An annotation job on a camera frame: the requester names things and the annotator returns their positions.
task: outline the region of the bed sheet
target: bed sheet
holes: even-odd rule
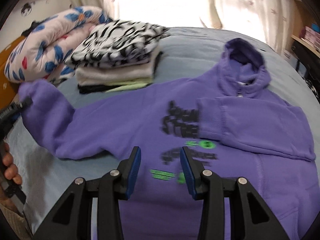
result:
[[[223,30],[176,27],[170,37],[162,39],[163,51],[155,76],[155,83],[181,77],[196,77],[209,70],[220,59],[224,44],[236,37],[249,41],[263,54],[272,81],[269,89],[294,106],[300,106],[311,126],[315,142],[318,170],[320,168],[320,105],[313,93],[296,71],[268,45],[248,36]],[[126,92],[91,93],[81,95],[75,78],[59,86],[74,107],[82,107],[97,100]],[[25,213],[33,232],[65,189],[77,177],[99,178],[113,168],[118,161],[111,155],[100,154],[83,160],[59,160],[39,147],[22,120],[18,120],[9,135],[8,143],[20,174],[23,191],[27,195]],[[96,224],[96,206],[92,209],[92,225]]]

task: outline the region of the black and white patterned blanket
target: black and white patterned blanket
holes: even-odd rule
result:
[[[143,22],[116,20],[97,25],[65,64],[77,68],[91,66],[114,68],[150,61],[150,52],[157,47],[169,28]]]

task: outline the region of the sleeve cuff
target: sleeve cuff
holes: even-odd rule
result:
[[[224,118],[219,99],[198,98],[199,138],[221,141],[223,136]]]

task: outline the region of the wooden headboard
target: wooden headboard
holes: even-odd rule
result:
[[[18,92],[19,84],[11,83],[4,75],[7,59],[14,48],[25,39],[21,36],[0,53],[0,109],[8,106]]]

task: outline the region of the hoodie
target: hoodie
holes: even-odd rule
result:
[[[237,38],[197,78],[154,84],[80,109],[43,80],[22,84],[19,95],[33,100],[22,113],[25,127],[58,158],[107,150],[122,160],[134,146],[141,148],[134,193],[119,203],[126,240],[197,238],[202,202],[188,194],[179,159],[183,146],[221,177],[246,177],[290,240],[298,240],[320,210],[316,156],[302,109],[269,91],[270,79],[262,55]]]

